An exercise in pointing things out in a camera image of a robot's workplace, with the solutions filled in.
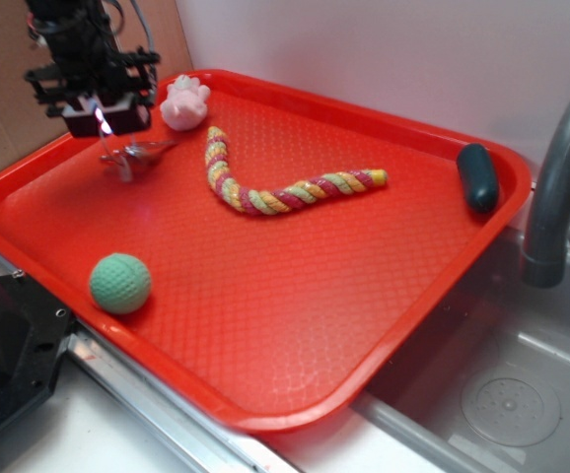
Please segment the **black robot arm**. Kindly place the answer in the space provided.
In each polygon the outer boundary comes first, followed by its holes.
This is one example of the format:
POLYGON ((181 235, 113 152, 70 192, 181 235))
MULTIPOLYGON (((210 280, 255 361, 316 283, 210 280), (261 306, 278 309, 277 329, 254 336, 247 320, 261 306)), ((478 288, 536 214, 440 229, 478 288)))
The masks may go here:
POLYGON ((124 12, 110 1, 117 26, 101 1, 29 1, 28 31, 48 48, 51 63, 25 73, 38 104, 49 118, 62 119, 75 138, 128 135, 148 130, 158 92, 151 29, 137 2, 132 8, 147 46, 121 51, 115 38, 124 12))

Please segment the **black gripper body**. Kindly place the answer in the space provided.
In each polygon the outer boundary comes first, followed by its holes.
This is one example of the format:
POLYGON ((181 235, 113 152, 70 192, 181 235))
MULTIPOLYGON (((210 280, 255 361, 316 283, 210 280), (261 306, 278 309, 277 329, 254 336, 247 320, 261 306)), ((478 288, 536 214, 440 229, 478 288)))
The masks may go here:
POLYGON ((80 99, 96 98, 105 108, 129 99, 151 107, 158 88, 156 65, 160 55, 142 47, 120 52, 96 29, 42 31, 52 62, 24 75, 38 103, 51 117, 67 104, 83 108, 80 99))

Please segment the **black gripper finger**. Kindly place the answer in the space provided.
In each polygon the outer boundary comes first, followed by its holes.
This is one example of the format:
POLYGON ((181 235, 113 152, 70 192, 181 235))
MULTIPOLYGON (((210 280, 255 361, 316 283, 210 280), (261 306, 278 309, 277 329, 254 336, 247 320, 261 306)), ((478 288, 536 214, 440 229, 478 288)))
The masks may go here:
POLYGON ((138 133, 151 127, 149 108, 135 94, 125 94, 114 105, 102 105, 100 110, 113 134, 138 133))
POLYGON ((70 134, 74 138, 92 138, 100 133, 100 123, 96 116, 97 103, 93 99, 81 98, 78 105, 67 104, 62 111, 70 134))

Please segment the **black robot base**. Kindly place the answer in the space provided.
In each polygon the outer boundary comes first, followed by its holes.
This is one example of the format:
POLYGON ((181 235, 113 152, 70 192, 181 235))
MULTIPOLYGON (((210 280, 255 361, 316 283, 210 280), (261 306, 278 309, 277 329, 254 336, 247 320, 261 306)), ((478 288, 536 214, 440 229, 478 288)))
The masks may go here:
POLYGON ((0 433, 55 389, 72 311, 34 278, 0 276, 0 433))

